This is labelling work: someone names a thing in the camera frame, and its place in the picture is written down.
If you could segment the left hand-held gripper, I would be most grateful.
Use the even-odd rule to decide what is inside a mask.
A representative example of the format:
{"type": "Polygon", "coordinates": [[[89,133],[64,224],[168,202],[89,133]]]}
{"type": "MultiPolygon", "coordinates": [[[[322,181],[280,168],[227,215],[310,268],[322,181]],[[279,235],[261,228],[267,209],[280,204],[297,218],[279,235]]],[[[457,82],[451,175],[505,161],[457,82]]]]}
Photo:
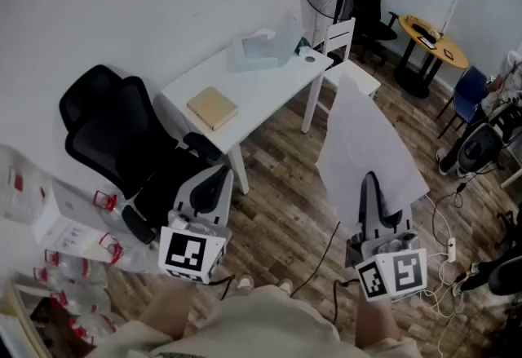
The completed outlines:
{"type": "Polygon", "coordinates": [[[186,281],[211,283],[231,237],[230,230],[220,225],[228,223],[232,187],[233,171],[226,165],[206,168],[181,185],[175,198],[178,212],[171,210],[168,225],[161,229],[162,271],[186,281]]]}

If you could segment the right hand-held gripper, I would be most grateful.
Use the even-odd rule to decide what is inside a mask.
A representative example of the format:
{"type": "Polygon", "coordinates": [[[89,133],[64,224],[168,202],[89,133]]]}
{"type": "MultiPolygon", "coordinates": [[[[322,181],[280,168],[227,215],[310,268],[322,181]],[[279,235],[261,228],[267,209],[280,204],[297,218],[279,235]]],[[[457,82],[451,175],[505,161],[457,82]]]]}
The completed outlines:
{"type": "Polygon", "coordinates": [[[347,243],[346,266],[356,270],[367,301],[399,298],[427,287],[427,251],[412,229],[411,206],[383,218],[382,200],[373,171],[362,180],[359,208],[361,243],[347,243]]]}

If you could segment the white A4 paper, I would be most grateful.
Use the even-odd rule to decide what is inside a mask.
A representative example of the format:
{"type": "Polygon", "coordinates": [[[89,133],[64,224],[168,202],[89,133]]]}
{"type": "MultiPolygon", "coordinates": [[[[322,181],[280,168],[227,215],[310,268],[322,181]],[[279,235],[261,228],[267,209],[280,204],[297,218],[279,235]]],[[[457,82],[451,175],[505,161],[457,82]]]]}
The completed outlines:
{"type": "Polygon", "coordinates": [[[389,214],[429,191],[393,125],[347,75],[339,81],[316,167],[338,221],[351,235],[357,230],[362,181],[370,171],[389,214]]]}

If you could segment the person's left forearm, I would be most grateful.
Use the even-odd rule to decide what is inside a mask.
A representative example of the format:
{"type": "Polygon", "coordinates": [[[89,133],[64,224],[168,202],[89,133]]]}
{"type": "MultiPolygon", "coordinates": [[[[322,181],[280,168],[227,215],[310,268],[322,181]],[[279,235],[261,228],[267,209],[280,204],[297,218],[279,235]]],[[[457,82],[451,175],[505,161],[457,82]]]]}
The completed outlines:
{"type": "Polygon", "coordinates": [[[195,283],[168,278],[141,313],[138,321],[174,340],[179,340],[187,328],[195,293],[195,283]]]}

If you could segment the person's right forearm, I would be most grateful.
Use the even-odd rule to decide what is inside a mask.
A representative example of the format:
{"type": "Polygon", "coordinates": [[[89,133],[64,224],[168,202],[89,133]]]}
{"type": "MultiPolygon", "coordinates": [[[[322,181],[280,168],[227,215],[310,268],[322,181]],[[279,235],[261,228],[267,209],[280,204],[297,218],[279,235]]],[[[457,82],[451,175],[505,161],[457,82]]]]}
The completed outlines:
{"type": "Polygon", "coordinates": [[[355,337],[357,347],[364,349],[387,338],[399,340],[400,336],[389,299],[368,302],[365,296],[359,298],[355,337]]]}

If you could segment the person's left shoe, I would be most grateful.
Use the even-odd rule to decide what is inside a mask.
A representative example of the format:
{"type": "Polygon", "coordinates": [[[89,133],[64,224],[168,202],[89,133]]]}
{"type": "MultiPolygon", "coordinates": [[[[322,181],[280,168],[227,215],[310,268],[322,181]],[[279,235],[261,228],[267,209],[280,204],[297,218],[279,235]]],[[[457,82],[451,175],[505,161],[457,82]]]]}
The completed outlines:
{"type": "Polygon", "coordinates": [[[236,284],[234,294],[247,295],[254,289],[254,280],[250,275],[242,275],[236,284]]]}

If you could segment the black mesh office chair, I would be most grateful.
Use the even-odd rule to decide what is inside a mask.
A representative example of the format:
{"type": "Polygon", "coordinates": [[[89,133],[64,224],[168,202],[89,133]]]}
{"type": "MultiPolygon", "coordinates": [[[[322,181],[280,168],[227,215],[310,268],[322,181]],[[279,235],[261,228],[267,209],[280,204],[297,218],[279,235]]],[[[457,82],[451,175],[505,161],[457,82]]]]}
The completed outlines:
{"type": "Polygon", "coordinates": [[[120,78],[98,64],[64,93],[60,115],[69,156],[103,175],[128,202],[122,219],[149,244],[167,225],[177,193],[187,180],[217,161],[220,151],[203,135],[181,141],[160,123],[144,82],[120,78]]]}

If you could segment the white table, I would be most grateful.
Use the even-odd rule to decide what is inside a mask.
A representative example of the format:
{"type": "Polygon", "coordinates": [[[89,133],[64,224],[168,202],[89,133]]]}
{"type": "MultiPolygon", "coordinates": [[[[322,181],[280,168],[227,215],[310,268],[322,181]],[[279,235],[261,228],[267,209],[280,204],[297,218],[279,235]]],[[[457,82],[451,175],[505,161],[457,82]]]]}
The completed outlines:
{"type": "Polygon", "coordinates": [[[174,109],[182,130],[201,133],[228,157],[239,189],[247,194],[250,188],[240,144],[305,86],[318,86],[320,75],[332,63],[331,58],[307,49],[302,55],[291,56],[280,68],[232,73],[227,52],[222,50],[175,79],[161,94],[174,109]],[[188,101],[210,86],[238,109],[237,115],[218,130],[206,126],[188,109],[188,101]]]}

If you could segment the grey round floor appliance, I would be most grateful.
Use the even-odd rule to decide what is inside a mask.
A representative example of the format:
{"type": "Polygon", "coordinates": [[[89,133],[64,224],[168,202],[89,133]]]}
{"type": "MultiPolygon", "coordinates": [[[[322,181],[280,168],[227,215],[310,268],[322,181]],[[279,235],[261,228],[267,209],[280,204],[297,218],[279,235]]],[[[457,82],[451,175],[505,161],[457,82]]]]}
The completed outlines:
{"type": "Polygon", "coordinates": [[[476,122],[469,129],[470,134],[458,149],[458,176],[471,178],[493,170],[504,170],[498,160],[504,147],[502,132],[488,122],[476,122]]]}

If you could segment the white cardboard box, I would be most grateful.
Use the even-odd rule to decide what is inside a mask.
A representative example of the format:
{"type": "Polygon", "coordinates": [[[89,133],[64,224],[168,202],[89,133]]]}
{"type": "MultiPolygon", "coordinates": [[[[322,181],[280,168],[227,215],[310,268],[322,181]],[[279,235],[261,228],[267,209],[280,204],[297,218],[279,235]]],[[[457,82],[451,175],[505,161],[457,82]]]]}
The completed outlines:
{"type": "Polygon", "coordinates": [[[91,202],[53,181],[42,213],[32,225],[42,248],[89,260],[110,263],[112,255],[100,245],[108,226],[91,202]]]}

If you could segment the person's beige clothing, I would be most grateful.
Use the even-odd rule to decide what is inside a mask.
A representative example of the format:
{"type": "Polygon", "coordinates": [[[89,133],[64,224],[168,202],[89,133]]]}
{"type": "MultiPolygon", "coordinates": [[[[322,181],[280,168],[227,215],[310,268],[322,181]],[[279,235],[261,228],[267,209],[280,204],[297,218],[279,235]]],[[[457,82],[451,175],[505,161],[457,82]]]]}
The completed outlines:
{"type": "Polygon", "coordinates": [[[87,358],[422,358],[408,337],[364,349],[343,342],[309,304],[276,285],[232,294],[194,334],[179,340],[138,320],[120,327],[87,358]]]}

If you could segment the blue chair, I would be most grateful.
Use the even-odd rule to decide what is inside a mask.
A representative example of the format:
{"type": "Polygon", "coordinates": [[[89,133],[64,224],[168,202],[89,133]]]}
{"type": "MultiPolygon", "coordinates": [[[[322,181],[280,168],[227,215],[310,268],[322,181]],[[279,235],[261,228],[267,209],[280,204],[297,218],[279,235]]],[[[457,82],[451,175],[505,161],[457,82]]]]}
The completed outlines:
{"type": "Polygon", "coordinates": [[[453,104],[453,117],[440,132],[438,136],[439,139],[449,129],[456,118],[461,120],[457,130],[462,125],[471,123],[471,120],[475,116],[482,99],[487,94],[487,81],[488,78],[475,66],[468,68],[466,72],[459,78],[457,85],[453,89],[452,96],[437,116],[437,119],[439,119],[448,106],[453,104]]]}

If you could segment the round yellow table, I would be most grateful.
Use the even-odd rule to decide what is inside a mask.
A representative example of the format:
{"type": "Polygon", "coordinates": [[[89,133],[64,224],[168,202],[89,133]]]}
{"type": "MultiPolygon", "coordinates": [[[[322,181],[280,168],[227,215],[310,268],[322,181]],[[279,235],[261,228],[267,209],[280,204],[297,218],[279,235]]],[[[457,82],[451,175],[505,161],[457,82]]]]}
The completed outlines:
{"type": "Polygon", "coordinates": [[[399,26],[409,37],[409,43],[394,71],[394,77],[398,85],[410,95],[419,99],[427,98],[431,81],[443,64],[447,64],[462,72],[469,68],[469,62],[464,52],[453,40],[447,38],[442,33],[436,43],[430,43],[428,40],[421,39],[421,35],[412,28],[412,24],[421,25],[423,20],[409,15],[401,15],[398,21],[399,26]],[[427,53],[427,58],[418,71],[414,71],[407,66],[416,46],[427,53]],[[454,62],[444,58],[444,48],[453,53],[454,62]]]}

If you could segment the white wooden chair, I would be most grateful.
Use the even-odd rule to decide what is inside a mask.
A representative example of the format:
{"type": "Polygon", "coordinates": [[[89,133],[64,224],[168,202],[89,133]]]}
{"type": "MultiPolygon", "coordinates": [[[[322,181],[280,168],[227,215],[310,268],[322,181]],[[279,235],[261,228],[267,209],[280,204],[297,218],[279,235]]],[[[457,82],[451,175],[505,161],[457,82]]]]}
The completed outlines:
{"type": "Polygon", "coordinates": [[[341,62],[333,63],[324,71],[323,79],[334,88],[338,87],[343,76],[352,79],[358,89],[364,95],[373,98],[381,83],[364,69],[349,60],[352,37],[355,29],[355,18],[341,23],[332,24],[325,31],[325,40],[321,46],[321,53],[327,56],[329,53],[344,49],[341,62]]]}

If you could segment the black oblong object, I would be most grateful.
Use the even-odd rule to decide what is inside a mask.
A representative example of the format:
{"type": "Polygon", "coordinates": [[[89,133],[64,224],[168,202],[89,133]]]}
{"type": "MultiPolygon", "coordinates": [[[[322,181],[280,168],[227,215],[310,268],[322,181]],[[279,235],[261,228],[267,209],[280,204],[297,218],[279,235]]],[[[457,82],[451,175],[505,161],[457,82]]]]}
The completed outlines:
{"type": "Polygon", "coordinates": [[[426,38],[430,43],[436,43],[437,39],[429,34],[429,32],[419,24],[412,24],[412,28],[422,37],[426,38]]]}

